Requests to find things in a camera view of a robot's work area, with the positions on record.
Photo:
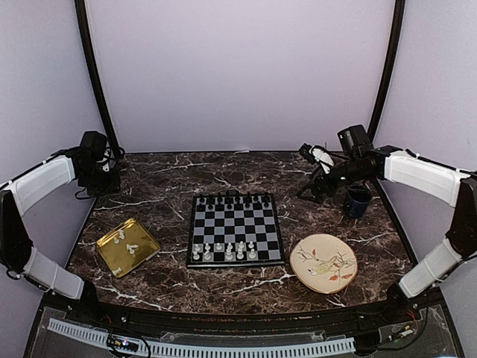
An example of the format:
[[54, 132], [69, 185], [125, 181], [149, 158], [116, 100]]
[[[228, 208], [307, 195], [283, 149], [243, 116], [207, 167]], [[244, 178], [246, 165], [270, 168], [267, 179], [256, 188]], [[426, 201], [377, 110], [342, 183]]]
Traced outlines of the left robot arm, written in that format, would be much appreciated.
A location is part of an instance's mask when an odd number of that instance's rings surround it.
[[62, 149], [1, 185], [1, 264], [12, 280], [25, 278], [47, 292], [78, 301], [76, 313], [89, 325], [105, 319], [93, 283], [62, 268], [42, 254], [25, 228], [24, 215], [62, 186], [76, 182], [78, 200], [100, 198], [119, 191], [120, 174], [105, 135], [83, 134], [80, 145]]

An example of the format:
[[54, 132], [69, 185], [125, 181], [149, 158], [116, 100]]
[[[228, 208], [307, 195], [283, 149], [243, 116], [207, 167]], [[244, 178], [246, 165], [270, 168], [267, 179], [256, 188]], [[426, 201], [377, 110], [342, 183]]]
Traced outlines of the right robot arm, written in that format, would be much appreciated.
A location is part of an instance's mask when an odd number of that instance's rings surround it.
[[309, 201], [322, 203], [341, 186], [379, 179], [399, 183], [435, 197], [454, 210], [442, 243], [431, 250], [390, 289], [389, 301], [381, 305], [381, 318], [397, 323], [409, 311], [407, 299], [442, 281], [459, 265], [476, 258], [476, 173], [457, 169], [392, 145], [374, 147], [362, 125], [338, 132], [343, 153], [321, 145], [302, 144], [299, 153], [318, 165], [301, 192], [310, 191]]

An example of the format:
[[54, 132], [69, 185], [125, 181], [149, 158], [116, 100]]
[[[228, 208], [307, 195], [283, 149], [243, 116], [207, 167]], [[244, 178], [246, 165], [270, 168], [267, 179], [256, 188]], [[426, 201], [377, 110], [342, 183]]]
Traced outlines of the gold square tray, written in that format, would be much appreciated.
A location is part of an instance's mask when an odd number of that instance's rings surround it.
[[131, 218], [102, 236], [96, 248], [113, 276], [121, 278], [155, 256], [160, 245], [138, 219]]

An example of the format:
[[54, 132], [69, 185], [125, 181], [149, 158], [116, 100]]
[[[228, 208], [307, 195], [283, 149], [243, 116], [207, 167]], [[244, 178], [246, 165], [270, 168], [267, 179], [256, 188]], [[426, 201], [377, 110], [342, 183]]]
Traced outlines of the black grey chessboard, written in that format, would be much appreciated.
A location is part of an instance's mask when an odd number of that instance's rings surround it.
[[[216, 244], [222, 244], [217, 251]], [[245, 247], [239, 249], [239, 243]], [[255, 260], [248, 259], [248, 244], [254, 242]], [[211, 259], [203, 258], [204, 245], [209, 243]], [[225, 260], [227, 244], [232, 243], [234, 258]], [[200, 245], [200, 259], [192, 255], [194, 244]], [[237, 253], [242, 252], [243, 260]], [[274, 195], [268, 192], [245, 193], [231, 190], [224, 194], [196, 195], [192, 199], [189, 244], [186, 267], [219, 269], [232, 267], [282, 266], [285, 264], [282, 234]]]

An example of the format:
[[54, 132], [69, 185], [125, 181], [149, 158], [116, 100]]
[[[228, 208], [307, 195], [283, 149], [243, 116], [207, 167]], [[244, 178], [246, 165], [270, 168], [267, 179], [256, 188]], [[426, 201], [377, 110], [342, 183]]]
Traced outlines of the white chess king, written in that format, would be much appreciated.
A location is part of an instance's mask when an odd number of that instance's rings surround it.
[[225, 260], [226, 260], [226, 261], [232, 261], [233, 258], [234, 258], [233, 252], [232, 252], [231, 250], [227, 249], [227, 250], [225, 251]]

